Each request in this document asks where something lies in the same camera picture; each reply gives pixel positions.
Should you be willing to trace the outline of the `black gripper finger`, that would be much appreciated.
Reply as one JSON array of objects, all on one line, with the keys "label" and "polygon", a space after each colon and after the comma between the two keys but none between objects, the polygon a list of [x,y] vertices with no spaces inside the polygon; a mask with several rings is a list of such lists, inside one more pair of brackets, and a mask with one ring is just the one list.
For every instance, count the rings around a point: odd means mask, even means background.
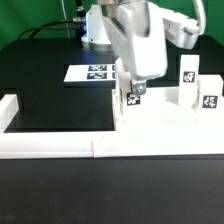
[{"label": "black gripper finger", "polygon": [[146,93],[147,85],[145,81],[132,81],[132,92],[134,95],[144,95]]}]

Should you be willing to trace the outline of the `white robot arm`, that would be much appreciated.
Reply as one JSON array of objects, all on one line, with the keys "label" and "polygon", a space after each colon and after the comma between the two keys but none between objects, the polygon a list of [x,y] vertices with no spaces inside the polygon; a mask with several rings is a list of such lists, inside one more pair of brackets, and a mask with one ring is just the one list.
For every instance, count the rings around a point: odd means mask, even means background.
[{"label": "white robot arm", "polygon": [[202,0],[192,0],[194,19],[160,8],[150,0],[94,0],[100,7],[108,39],[130,73],[131,91],[146,92],[146,82],[166,74],[166,43],[183,49],[194,47],[205,32]]}]

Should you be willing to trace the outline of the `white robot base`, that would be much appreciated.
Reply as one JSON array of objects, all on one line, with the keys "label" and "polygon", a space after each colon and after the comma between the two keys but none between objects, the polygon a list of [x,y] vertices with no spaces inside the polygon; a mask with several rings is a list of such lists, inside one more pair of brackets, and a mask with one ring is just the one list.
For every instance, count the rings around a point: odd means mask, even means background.
[{"label": "white robot base", "polygon": [[102,18],[101,7],[92,4],[86,13],[86,33],[81,38],[82,47],[97,51],[110,52],[113,46],[110,43]]}]

